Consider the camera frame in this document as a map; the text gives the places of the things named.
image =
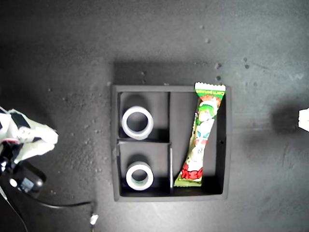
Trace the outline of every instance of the tape roll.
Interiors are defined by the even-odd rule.
[[[143,170],[146,172],[147,176],[141,181],[137,181],[133,178],[133,173],[136,170]],[[150,169],[150,166],[145,162],[134,162],[131,164],[126,172],[126,182],[134,190],[142,191],[149,188],[154,181],[153,172]]]
[[[133,113],[142,113],[143,115],[145,115],[147,117],[147,126],[141,130],[141,131],[134,131],[131,130],[129,128],[129,126],[127,125],[127,119],[129,118],[129,116]],[[151,131],[154,128],[154,119],[151,116],[151,114],[149,113],[148,110],[146,110],[143,107],[140,106],[133,106],[131,108],[129,108],[124,115],[122,116],[122,129],[124,130],[124,132],[127,134],[127,136],[136,139],[136,140],[143,140],[148,138],[149,134],[151,133]]]

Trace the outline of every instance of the green wrapper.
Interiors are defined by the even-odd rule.
[[[187,159],[174,183],[176,187],[202,185],[204,150],[225,94],[225,86],[197,82],[195,91],[199,96],[197,113],[193,122]]]

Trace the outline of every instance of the black box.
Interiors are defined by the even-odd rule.
[[[112,87],[112,178],[114,199],[120,202],[172,202],[226,199],[231,156],[231,89],[225,96],[204,153],[201,187],[173,187],[186,159],[198,96],[193,86],[113,86]],[[129,138],[122,130],[126,109],[139,105],[154,118],[147,139]],[[148,163],[153,184],[135,191],[126,183],[128,166]]]

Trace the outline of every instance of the black cable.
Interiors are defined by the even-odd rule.
[[[83,206],[83,205],[91,205],[92,209],[95,206],[94,202],[80,202],[80,203],[75,203],[75,204],[63,204],[63,205],[56,205],[56,204],[49,204],[49,203],[45,203],[43,201],[40,201],[34,197],[32,197],[31,195],[27,194],[23,188],[19,188],[21,190],[22,193],[24,193],[28,198],[30,198],[31,200],[37,202],[38,204],[48,207],[48,208],[52,208],[52,209],[65,209],[65,208],[74,208],[74,207],[78,207],[78,206]]]

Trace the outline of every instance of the gray table surface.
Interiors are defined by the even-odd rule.
[[[0,105],[60,135],[31,159],[48,176],[40,199],[97,198],[98,232],[309,231],[309,133],[296,127],[309,107],[308,13],[307,0],[1,1]],[[228,199],[115,203],[109,85],[195,81],[232,87]],[[89,208],[46,209],[3,185],[31,232],[89,231]],[[0,209],[1,232],[22,231]]]

